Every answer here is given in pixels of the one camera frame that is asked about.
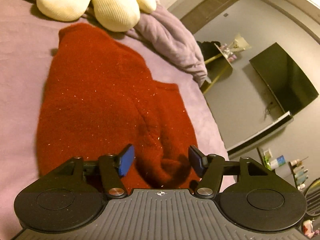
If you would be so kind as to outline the red knit sweater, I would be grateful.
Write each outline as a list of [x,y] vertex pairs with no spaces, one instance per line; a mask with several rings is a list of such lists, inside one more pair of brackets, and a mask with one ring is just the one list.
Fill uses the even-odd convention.
[[59,31],[37,126],[40,175],[133,145],[128,190],[186,189],[198,180],[188,160],[196,143],[178,86],[154,80],[135,50],[89,24]]

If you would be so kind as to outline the white soundbar shelf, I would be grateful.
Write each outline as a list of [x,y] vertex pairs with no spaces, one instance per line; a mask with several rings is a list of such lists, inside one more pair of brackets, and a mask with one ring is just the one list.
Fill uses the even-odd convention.
[[258,145],[262,141],[267,138],[275,135],[280,130],[284,129],[288,124],[293,122],[293,115],[290,111],[283,114],[276,121],[272,122],[272,124],[268,125],[264,129],[259,132],[253,134],[247,139],[235,144],[234,146],[227,149],[228,156],[231,157],[234,154],[238,154],[248,150],[249,148]]

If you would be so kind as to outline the yellow side shelf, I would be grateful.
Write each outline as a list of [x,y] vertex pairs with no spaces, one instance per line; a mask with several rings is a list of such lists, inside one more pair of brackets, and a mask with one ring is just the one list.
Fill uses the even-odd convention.
[[207,69],[207,77],[200,88],[203,95],[206,94],[213,85],[228,78],[233,72],[233,66],[223,51],[217,44],[214,44],[214,46],[219,53],[204,62]]

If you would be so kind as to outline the black bag on shelf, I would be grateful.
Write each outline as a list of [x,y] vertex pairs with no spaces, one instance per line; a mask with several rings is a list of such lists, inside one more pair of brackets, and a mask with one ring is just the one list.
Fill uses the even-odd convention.
[[221,47],[221,43],[219,41],[196,42],[201,50],[204,61],[207,61],[208,59],[211,59],[212,57],[219,55],[220,51],[218,50],[218,47]]

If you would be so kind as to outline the purple crumpled blanket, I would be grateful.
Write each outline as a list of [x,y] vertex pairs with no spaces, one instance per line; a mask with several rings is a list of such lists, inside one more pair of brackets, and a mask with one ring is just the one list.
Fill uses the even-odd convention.
[[205,82],[207,69],[193,34],[159,3],[154,12],[141,13],[138,23],[125,35],[151,45],[178,69],[191,74],[199,86]]

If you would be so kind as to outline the white flower bouquet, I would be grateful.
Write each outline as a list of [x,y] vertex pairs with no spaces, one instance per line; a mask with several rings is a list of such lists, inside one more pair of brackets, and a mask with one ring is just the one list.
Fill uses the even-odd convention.
[[220,47],[221,54],[231,63],[236,60],[237,55],[245,50],[251,49],[252,46],[240,34],[236,34],[234,40],[230,44],[224,44]]

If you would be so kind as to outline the purple bed sheet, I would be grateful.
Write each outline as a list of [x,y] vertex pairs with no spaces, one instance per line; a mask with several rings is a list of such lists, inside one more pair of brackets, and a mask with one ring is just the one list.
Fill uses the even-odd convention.
[[[30,0],[1,0],[1,239],[20,232],[14,200],[38,178],[34,147],[42,89],[58,32],[65,26],[44,17]],[[227,157],[217,124],[193,76],[170,64],[149,44],[123,34],[114,37],[142,55],[153,79],[179,86],[200,150]]]

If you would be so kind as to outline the cream flower plush pillow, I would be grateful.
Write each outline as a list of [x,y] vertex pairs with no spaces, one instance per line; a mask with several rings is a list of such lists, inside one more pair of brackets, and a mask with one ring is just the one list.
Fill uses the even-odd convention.
[[91,5],[97,21],[113,32],[126,32],[140,20],[140,13],[152,13],[156,0],[36,0],[45,16],[61,21],[78,20]]

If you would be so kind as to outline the brown door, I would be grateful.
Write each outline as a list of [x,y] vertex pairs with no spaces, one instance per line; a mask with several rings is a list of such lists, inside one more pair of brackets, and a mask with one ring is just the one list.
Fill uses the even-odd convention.
[[195,34],[239,0],[204,0],[181,18],[183,25]]

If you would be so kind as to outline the black wall television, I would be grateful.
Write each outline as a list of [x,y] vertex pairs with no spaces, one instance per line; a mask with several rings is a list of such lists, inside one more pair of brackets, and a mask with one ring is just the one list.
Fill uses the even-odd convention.
[[284,112],[299,113],[319,93],[300,66],[274,43],[249,60]]

